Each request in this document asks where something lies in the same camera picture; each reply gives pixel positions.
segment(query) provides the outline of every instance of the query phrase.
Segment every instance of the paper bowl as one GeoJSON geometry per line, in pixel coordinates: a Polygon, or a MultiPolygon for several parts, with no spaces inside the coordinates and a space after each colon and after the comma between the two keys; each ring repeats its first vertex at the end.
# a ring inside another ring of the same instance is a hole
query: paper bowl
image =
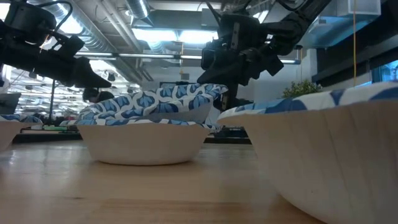
{"type": "Polygon", "coordinates": [[[398,223],[398,83],[246,105],[241,125],[280,194],[326,223],[398,223]]]}
{"type": "Polygon", "coordinates": [[[110,164],[153,166],[195,157],[216,126],[162,119],[79,120],[77,125],[93,159],[110,164]]]}
{"type": "Polygon", "coordinates": [[[42,124],[39,118],[27,115],[0,115],[0,152],[7,149],[22,128],[42,124]]]}
{"type": "Polygon", "coordinates": [[[142,91],[102,101],[84,109],[78,119],[174,119],[203,123],[223,85],[194,84],[142,91]]]}

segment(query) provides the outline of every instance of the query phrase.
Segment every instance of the potted plant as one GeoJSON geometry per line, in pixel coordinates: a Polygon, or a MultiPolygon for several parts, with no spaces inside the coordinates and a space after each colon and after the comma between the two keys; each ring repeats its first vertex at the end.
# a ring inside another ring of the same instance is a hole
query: potted plant
{"type": "Polygon", "coordinates": [[[290,88],[284,90],[283,98],[296,98],[302,95],[318,93],[321,89],[321,85],[312,83],[309,80],[304,80],[299,83],[292,82],[290,88]]]}

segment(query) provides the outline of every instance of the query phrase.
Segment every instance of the table surface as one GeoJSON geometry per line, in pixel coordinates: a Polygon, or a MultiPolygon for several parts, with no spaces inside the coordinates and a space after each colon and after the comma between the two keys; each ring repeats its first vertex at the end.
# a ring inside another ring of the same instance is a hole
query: table surface
{"type": "Polygon", "coordinates": [[[172,166],[93,161],[81,141],[0,153],[0,223],[321,223],[284,200],[250,145],[172,166]]]}

